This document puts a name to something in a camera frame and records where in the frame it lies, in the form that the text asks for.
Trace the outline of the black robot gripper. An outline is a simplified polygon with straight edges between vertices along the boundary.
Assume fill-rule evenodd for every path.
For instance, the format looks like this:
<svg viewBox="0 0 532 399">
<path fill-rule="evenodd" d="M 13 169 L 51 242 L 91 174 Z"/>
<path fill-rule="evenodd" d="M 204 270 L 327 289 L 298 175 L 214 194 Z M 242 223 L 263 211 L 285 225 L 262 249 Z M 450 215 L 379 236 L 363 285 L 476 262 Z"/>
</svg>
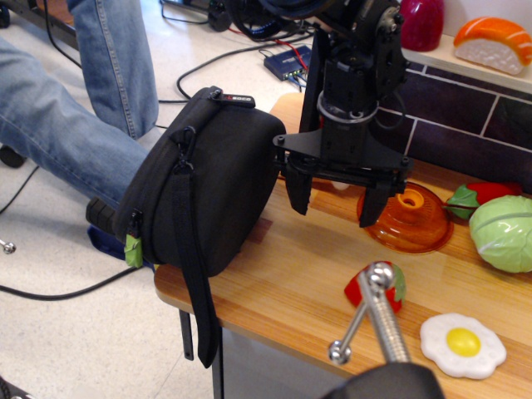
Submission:
<svg viewBox="0 0 532 399">
<path fill-rule="evenodd" d="M 371 117 L 346 122 L 323 118 L 315 131 L 279 135 L 278 163 L 292 208 L 305 215 L 314 178 L 366 187 L 359 226 L 373 226 L 389 194 L 404 192 L 411 161 L 370 132 Z"/>
</svg>

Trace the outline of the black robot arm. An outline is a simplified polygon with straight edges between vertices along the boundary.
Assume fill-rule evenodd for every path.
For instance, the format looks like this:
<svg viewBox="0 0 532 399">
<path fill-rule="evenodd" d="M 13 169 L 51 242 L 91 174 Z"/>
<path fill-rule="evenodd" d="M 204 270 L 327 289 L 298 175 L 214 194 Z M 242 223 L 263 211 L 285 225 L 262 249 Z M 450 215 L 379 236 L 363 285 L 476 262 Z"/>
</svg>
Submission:
<svg viewBox="0 0 532 399">
<path fill-rule="evenodd" d="M 306 214 L 314 178 L 366 189 L 359 224 L 379 219 L 406 188 L 412 162 L 377 140 L 379 102 L 396 93 L 409 63 L 401 50 L 397 1 L 264 1 L 276 17 L 316 18 L 320 26 L 296 134 L 278 135 L 279 169 L 290 203 Z"/>
</svg>

